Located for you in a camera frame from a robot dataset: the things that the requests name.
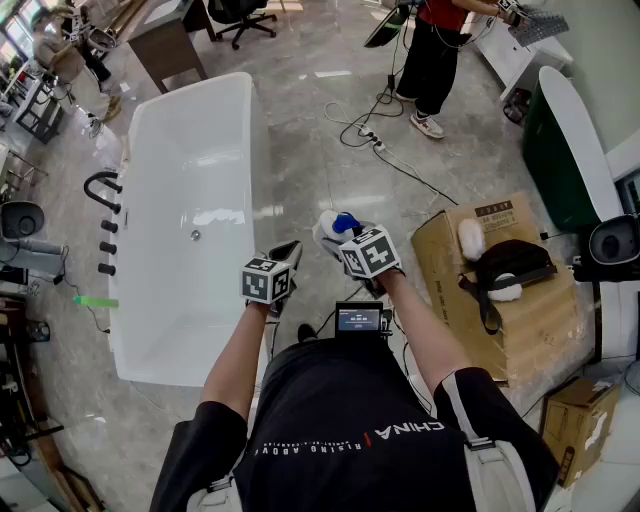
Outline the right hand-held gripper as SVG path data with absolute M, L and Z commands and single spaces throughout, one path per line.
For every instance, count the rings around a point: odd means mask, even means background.
M 358 236 L 343 244 L 340 240 L 322 236 L 319 244 L 337 261 L 343 262 L 348 276 L 362 281 L 369 294 L 380 299 L 386 289 L 379 276 L 388 270 L 403 273 L 400 257 L 389 232 L 382 225 L 360 221 L 353 228 L 353 234 Z

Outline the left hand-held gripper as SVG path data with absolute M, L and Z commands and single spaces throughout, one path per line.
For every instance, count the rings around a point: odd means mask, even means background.
M 270 259 L 252 258 L 242 267 L 242 297 L 245 301 L 267 305 L 271 316 L 280 316 L 295 290 L 293 278 L 302 253 L 302 242 L 291 240 L 271 248 L 268 252 Z

